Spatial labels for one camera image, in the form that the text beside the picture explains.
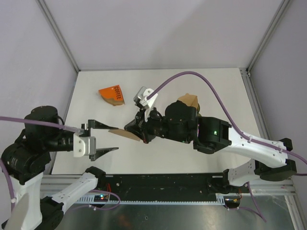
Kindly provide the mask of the brown paper coffee filter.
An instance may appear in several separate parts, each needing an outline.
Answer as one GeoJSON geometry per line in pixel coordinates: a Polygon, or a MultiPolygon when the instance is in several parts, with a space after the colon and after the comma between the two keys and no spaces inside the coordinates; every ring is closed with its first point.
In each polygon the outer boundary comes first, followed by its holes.
{"type": "Polygon", "coordinates": [[[198,97],[193,94],[186,93],[185,95],[178,98],[179,101],[183,102],[187,106],[199,108],[198,97]]]}

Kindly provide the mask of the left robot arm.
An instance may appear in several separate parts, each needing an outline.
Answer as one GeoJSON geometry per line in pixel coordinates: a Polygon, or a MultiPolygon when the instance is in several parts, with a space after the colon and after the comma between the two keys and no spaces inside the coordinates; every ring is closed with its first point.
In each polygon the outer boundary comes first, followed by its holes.
{"type": "Polygon", "coordinates": [[[66,126],[53,106],[40,106],[17,122],[24,129],[13,144],[1,155],[0,166],[5,174],[14,214],[20,221],[9,219],[5,229],[53,230],[62,221],[68,209],[85,194],[96,191],[95,200],[100,206],[112,196],[106,173],[89,167],[74,183],[54,195],[41,197],[44,170],[51,161],[52,152],[69,152],[74,157],[88,156],[91,161],[111,151],[98,149],[92,129],[109,129],[109,126],[90,119],[80,128],[66,126]]]}

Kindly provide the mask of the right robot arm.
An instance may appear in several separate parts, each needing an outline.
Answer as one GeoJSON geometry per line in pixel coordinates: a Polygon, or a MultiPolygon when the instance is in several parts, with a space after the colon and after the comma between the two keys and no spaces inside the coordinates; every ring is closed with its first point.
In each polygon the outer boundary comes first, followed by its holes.
{"type": "Polygon", "coordinates": [[[176,101],[161,115],[157,109],[146,112],[141,108],[124,129],[145,144],[155,137],[181,143],[192,143],[193,148],[205,154],[225,150],[249,158],[236,168],[223,172],[221,186],[233,192],[238,186],[256,179],[278,182],[297,173],[296,163],[288,158],[281,141],[269,141],[249,136],[244,138],[232,125],[215,117],[198,116],[197,109],[176,101]]]}

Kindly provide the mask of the orange coffee filter box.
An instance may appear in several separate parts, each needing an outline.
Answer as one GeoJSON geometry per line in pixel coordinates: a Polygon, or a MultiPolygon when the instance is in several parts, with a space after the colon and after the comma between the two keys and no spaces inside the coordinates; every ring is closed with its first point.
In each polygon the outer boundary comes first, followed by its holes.
{"type": "Polygon", "coordinates": [[[101,98],[113,106],[124,105],[124,97],[119,85],[98,90],[101,98]]]}

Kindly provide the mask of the dark green dripper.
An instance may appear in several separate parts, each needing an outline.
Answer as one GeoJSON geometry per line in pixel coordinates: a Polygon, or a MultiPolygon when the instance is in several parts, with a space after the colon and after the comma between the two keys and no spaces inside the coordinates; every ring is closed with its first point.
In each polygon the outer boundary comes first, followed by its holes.
{"type": "Polygon", "coordinates": [[[200,110],[201,110],[201,107],[200,107],[200,105],[198,104],[198,106],[197,106],[197,116],[198,116],[198,117],[201,117],[200,110]]]}

